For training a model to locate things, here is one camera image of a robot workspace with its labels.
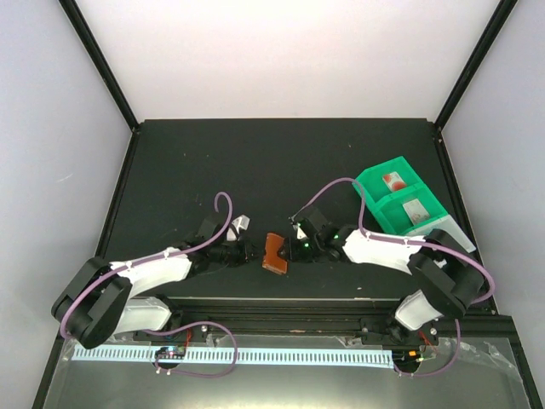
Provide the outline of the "brown leather card holder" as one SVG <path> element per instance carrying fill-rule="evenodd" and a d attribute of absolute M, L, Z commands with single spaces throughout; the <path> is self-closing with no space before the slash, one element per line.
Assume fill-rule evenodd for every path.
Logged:
<path fill-rule="evenodd" d="M 265 253 L 261 266 L 269 272 L 284 275 L 288 270 L 288 262 L 277 254 L 284 238 L 276 233 L 268 233 L 265 241 Z"/>

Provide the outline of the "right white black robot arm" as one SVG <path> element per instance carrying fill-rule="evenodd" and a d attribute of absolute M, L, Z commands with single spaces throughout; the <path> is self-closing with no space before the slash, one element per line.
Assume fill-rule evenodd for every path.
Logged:
<path fill-rule="evenodd" d="M 267 238 L 266 256 L 284 274 L 290 262 L 345 262 L 376 265 L 408 274 L 416 290 L 402 297 L 381 323 L 363 327 L 392 345 L 415 342 L 417 333 L 441 318 L 460 319 L 479 297 L 485 283 L 480 265 L 441 229 L 424 236 L 400 238 L 330 222 L 310 206 L 291 219 L 288 237 Z"/>

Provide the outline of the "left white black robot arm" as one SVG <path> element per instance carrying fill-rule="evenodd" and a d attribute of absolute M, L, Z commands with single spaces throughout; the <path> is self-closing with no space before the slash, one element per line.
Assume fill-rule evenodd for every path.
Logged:
<path fill-rule="evenodd" d="M 183 327 L 179 309 L 153 290 L 255 259 L 246 234 L 249 226 L 246 215 L 225 226 L 212 214 L 175 247 L 125 262 L 93 257 L 55 300 L 51 314 L 65 337 L 75 338 L 86 349 L 125 332 L 151 331 L 164 340 L 175 339 Z"/>

